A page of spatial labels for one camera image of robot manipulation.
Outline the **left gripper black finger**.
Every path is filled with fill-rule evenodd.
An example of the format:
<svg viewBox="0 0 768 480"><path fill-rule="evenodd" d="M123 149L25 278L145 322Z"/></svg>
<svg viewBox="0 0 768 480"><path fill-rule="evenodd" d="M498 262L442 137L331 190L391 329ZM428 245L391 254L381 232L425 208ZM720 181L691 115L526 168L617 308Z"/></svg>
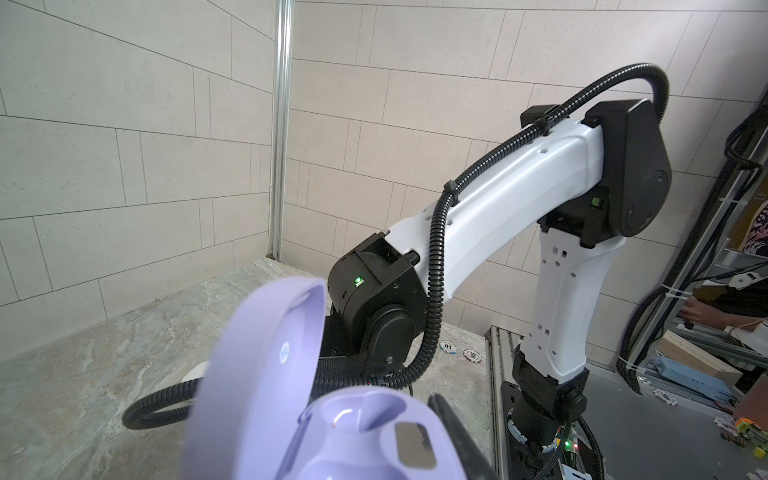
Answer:
<svg viewBox="0 0 768 480"><path fill-rule="evenodd" d="M449 402L440 394L429 397L427 405L443 424L467 479L496 480L496 471L487 461Z"/></svg>

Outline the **purple earbud charging case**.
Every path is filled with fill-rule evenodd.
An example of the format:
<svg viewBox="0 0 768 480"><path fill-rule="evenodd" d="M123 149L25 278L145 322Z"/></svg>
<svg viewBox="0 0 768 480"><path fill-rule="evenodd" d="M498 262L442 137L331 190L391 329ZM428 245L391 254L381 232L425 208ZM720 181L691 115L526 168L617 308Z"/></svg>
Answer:
<svg viewBox="0 0 768 480"><path fill-rule="evenodd" d="M385 387L311 394L325 284L287 277L238 307L187 421L184 479L462 479L438 416Z"/></svg>

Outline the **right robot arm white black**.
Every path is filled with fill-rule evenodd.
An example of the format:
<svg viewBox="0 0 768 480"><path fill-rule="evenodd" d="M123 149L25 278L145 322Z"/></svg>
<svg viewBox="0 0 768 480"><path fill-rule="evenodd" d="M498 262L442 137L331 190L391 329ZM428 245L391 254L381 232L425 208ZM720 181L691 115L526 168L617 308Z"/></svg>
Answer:
<svg viewBox="0 0 768 480"><path fill-rule="evenodd" d="M583 420L588 331L610 265L668 194L661 100L572 99L522 114L522 130L449 181L424 209L344 254L328 278L314 390L415 384L432 363L446 305L514 248L533 270L524 338L504 385L509 463L553 479Z"/></svg>

